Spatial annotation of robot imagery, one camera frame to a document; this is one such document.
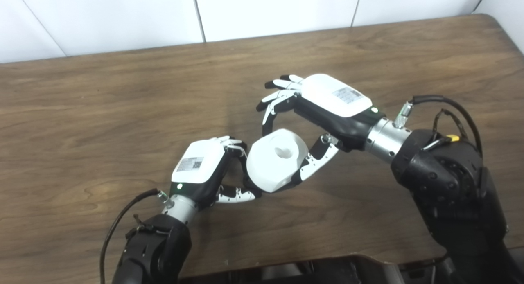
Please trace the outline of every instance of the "white hand casing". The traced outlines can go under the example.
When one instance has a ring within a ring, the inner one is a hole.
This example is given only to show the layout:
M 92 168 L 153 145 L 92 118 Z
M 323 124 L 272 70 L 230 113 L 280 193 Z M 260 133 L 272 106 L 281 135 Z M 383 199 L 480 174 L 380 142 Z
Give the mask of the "white hand casing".
M 342 117 L 354 116 L 373 105 L 368 97 L 329 75 L 314 74 L 300 84 L 304 99 Z

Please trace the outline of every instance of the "silver cylindrical connector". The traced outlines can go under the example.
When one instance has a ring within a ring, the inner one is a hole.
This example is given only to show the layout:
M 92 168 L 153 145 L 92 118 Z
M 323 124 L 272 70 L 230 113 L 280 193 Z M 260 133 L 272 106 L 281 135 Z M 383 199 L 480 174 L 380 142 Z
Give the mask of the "silver cylindrical connector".
M 396 128 L 391 120 L 384 117 L 367 136 L 364 150 L 391 163 L 410 134 L 409 129 Z
M 191 222 L 198 212 L 197 203 L 187 197 L 173 195 L 169 200 L 173 202 L 173 206 L 170 208 L 166 206 L 162 213 L 174 217 L 186 225 Z

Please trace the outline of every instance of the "hole in object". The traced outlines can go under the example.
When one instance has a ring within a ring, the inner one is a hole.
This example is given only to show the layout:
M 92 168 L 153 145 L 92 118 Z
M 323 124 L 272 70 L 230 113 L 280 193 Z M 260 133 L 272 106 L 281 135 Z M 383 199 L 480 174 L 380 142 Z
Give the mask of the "hole in object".
M 275 147 L 275 153 L 280 158 L 288 159 L 293 156 L 293 152 L 289 148 L 279 148 Z

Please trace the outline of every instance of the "white object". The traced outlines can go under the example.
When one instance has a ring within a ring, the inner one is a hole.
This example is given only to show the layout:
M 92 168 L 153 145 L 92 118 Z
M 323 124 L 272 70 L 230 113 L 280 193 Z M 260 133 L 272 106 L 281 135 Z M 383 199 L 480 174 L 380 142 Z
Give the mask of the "white object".
M 251 146 L 247 173 L 266 192 L 275 192 L 291 181 L 307 156 L 307 145 L 292 131 L 279 129 Z
M 358 0 L 197 0 L 206 41 L 349 27 Z
M 475 13 L 493 16 L 524 53 L 524 0 L 482 0 Z
M 202 42 L 194 0 L 24 1 L 68 56 Z
M 352 26 L 471 14 L 480 0 L 360 0 Z
M 63 57 L 22 0 L 0 0 L 0 63 Z

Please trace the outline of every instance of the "black cable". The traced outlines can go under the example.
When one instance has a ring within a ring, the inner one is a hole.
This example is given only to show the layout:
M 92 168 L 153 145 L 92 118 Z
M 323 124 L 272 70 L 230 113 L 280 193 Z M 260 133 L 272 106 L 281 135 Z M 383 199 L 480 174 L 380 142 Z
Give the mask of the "black cable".
M 447 115 L 447 116 L 451 116 L 451 118 L 453 119 L 453 122 L 455 122 L 455 125 L 457 125 L 457 128 L 458 130 L 460 131 L 460 135 L 463 139 L 466 139 L 468 140 L 468 134 L 466 133 L 466 130 L 464 129 L 464 125 L 462 125 L 462 122 L 460 121 L 460 119 L 455 115 L 453 114 L 453 112 L 447 110 L 447 109 L 441 109 L 440 112 L 438 112 L 436 115 L 435 115 L 435 119 L 433 121 L 433 138 L 432 138 L 432 141 L 436 140 L 436 135 L 437 135 L 437 127 L 438 127 L 438 120 L 440 119 L 440 115 Z
M 120 211 L 120 213 L 116 217 L 115 221 L 111 225 L 111 228 L 109 228 L 109 232 L 107 233 L 107 236 L 105 237 L 105 240 L 104 240 L 104 244 L 102 245 L 102 250 L 100 251 L 100 284 L 105 284 L 105 271 L 104 271 L 105 252 L 107 250 L 107 245 L 109 244 L 109 241 L 111 240 L 111 236 L 113 235 L 113 232 L 116 229 L 116 226 L 118 225 L 118 223 L 120 222 L 122 217 L 124 217 L 126 212 L 133 205 L 135 205 L 137 202 L 139 202 L 140 200 L 142 200 L 144 198 L 147 198 L 147 197 L 150 197 L 150 196 L 155 196 L 155 195 L 158 195 L 159 193 L 160 193 L 160 191 L 158 191 L 157 189 L 150 189 L 149 191 L 146 191 L 146 192 L 136 196 L 133 200 L 131 200 L 131 202 L 129 202 L 126 205 L 126 207 L 124 207 L 124 209 L 122 209 L 122 211 Z
M 471 118 L 470 114 L 462 105 L 457 103 L 456 101 L 453 101 L 449 98 L 446 98 L 441 95 L 421 95 L 421 96 L 413 96 L 413 100 L 411 100 L 413 105 L 417 105 L 420 103 L 426 103 L 426 102 L 444 102 L 451 106 L 453 106 L 455 109 L 457 109 L 466 122 L 468 122 L 468 125 L 471 128 L 471 131 L 473 131 L 473 136 L 475 137 L 475 145 L 477 146 L 477 150 L 479 151 L 479 155 L 482 157 L 482 142 L 481 142 L 481 135 L 479 134 L 479 130 L 477 129 L 477 125 L 475 125 L 475 122 L 473 121 L 473 118 Z

